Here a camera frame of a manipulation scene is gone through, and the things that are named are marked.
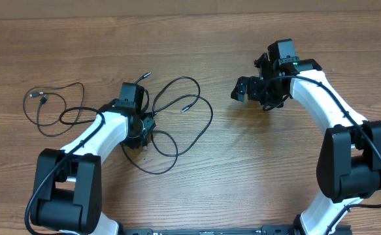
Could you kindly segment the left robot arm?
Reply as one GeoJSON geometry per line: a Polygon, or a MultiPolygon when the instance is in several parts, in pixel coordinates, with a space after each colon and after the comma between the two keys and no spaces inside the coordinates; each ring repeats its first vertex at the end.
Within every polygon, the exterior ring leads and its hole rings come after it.
{"type": "Polygon", "coordinates": [[[93,109],[91,125],[61,149],[44,149],[38,159],[33,194],[25,210],[26,229],[56,234],[123,234],[123,226],[102,211],[101,165],[119,144],[146,145],[153,123],[144,117],[145,88],[123,83],[120,96],[93,109]]]}

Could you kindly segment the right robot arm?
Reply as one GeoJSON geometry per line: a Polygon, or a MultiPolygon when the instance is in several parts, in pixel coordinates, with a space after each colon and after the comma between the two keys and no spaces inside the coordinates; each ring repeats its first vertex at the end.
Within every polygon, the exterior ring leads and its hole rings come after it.
{"type": "Polygon", "coordinates": [[[270,44],[254,61],[258,76],[238,78],[232,99],[257,101],[267,112],[298,101],[323,133],[316,167],[320,190],[292,225],[265,225],[262,234],[351,234],[339,223],[353,208],[381,208],[381,121],[349,106],[314,59],[300,59],[291,39],[270,44]]]}

